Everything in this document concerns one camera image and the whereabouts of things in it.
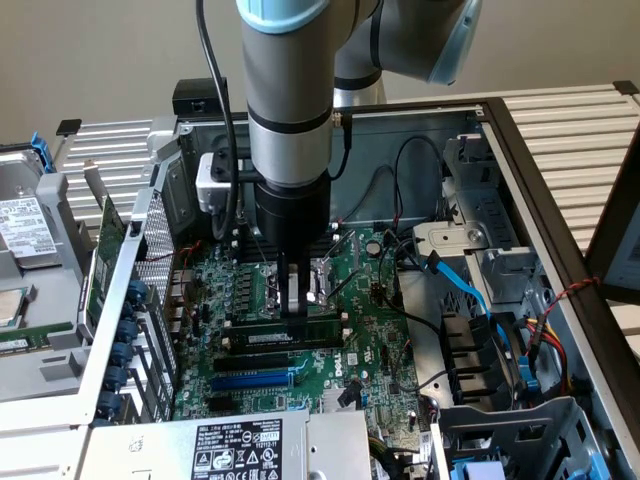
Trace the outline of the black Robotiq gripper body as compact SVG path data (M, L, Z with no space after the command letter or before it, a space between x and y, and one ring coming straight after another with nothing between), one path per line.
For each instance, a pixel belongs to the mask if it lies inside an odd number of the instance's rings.
M289 260L301 259L328 228L330 194L327 171L300 187L256 183L256 221L261 234Z

